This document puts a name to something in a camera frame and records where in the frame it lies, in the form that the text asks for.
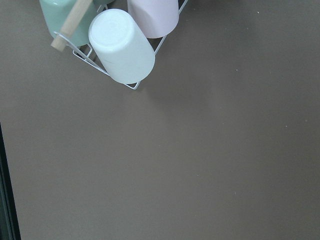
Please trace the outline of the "pale green cup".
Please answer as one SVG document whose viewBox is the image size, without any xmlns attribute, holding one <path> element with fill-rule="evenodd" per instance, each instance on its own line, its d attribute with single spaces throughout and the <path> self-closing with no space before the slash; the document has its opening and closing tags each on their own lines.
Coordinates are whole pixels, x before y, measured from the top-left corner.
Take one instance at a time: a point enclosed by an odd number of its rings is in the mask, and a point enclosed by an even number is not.
<svg viewBox="0 0 320 240">
<path fill-rule="evenodd" d="M 55 32 L 59 32 L 76 0 L 40 0 L 41 10 L 53 38 Z M 92 2 L 83 16 L 80 24 L 72 35 L 70 41 L 77 47 L 84 46 L 89 43 L 89 27 L 92 20 L 97 15 L 97 8 Z"/>
</svg>

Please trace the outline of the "pink cup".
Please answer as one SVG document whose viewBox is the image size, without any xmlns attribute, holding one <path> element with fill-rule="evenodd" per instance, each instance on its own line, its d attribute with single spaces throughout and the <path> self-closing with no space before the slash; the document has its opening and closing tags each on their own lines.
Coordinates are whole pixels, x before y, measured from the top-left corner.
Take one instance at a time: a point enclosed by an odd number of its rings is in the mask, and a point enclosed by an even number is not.
<svg viewBox="0 0 320 240">
<path fill-rule="evenodd" d="M 148 39 L 168 35 L 179 22 L 177 0 L 128 0 L 127 9 Z"/>
</svg>

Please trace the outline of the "white cup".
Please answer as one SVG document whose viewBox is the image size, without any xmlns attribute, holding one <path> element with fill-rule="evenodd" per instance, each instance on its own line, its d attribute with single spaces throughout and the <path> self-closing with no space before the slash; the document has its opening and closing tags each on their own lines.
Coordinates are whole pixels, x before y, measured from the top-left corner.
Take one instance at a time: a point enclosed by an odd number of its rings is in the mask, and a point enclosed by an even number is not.
<svg viewBox="0 0 320 240">
<path fill-rule="evenodd" d="M 99 13 L 89 26 L 88 38 L 106 72 L 118 83 L 140 82 L 154 67 L 154 49 L 124 10 Z"/>
</svg>

